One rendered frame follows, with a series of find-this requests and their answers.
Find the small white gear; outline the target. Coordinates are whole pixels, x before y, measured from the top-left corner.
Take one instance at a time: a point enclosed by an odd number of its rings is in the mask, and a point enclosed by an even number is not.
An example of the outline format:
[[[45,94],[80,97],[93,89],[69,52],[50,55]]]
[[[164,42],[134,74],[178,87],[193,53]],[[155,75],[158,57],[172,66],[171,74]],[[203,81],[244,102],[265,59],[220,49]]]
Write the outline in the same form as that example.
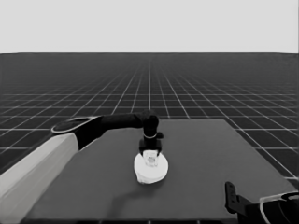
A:
[[[143,158],[149,167],[156,167],[158,165],[158,152],[156,150],[145,150]]]

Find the large thick white disc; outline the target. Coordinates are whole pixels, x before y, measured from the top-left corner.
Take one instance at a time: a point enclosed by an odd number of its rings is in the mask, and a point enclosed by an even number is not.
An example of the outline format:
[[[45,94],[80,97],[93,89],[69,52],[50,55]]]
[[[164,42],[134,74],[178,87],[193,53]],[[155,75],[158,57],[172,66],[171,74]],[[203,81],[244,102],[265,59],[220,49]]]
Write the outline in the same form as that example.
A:
[[[154,184],[163,180],[168,173],[168,160],[163,153],[158,157],[158,165],[149,167],[138,153],[134,160],[134,170],[137,181],[142,184]]]

